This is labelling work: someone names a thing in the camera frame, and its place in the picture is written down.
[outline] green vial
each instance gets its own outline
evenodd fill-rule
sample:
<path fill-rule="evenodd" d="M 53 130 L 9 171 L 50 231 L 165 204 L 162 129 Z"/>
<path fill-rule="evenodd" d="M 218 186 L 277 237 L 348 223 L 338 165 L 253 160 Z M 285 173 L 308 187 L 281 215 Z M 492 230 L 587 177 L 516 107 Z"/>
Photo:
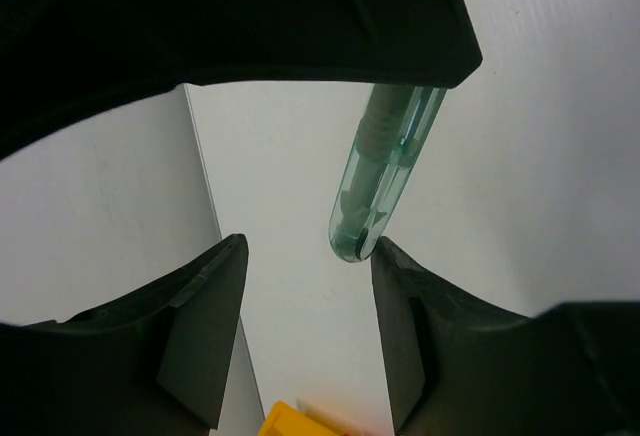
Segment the green vial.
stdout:
<path fill-rule="evenodd" d="M 364 261 L 391 219 L 446 90 L 377 84 L 360 120 L 329 223 L 334 253 Z"/>

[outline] yellow block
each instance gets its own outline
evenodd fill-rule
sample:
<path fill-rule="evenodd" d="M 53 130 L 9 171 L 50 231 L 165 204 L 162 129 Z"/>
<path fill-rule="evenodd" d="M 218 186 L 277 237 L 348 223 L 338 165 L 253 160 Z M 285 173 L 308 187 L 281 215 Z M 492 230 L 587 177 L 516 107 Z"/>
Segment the yellow block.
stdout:
<path fill-rule="evenodd" d="M 271 409 L 258 436 L 343 436 L 278 401 Z"/>

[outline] white wall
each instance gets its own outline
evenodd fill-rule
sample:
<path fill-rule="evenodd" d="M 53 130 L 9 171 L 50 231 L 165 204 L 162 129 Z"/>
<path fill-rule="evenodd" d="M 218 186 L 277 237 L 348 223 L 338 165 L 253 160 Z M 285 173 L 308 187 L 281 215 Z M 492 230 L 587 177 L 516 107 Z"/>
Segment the white wall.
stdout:
<path fill-rule="evenodd" d="M 0 162 L 0 320 L 74 314 L 191 261 L 220 240 L 184 89 L 77 124 Z M 220 436 L 262 412 L 244 336 Z"/>
<path fill-rule="evenodd" d="M 466 1 L 485 61 L 445 98 L 387 234 L 523 313 L 639 298 L 640 0 Z M 390 434 L 369 267 L 326 235 L 368 91 L 190 88 L 221 228 L 249 238 L 264 405 L 300 398 Z"/>

